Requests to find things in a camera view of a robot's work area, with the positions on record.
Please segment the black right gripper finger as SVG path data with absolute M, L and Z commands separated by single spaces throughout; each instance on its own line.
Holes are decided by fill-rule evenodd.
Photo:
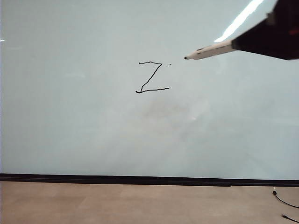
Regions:
M 232 48 L 283 60 L 299 58 L 299 19 L 270 24 L 264 19 L 232 41 Z

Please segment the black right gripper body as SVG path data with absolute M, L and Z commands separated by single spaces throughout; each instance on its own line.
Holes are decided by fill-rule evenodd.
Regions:
M 267 13 L 266 22 L 269 25 L 298 25 L 299 1 L 277 0 L 273 9 Z

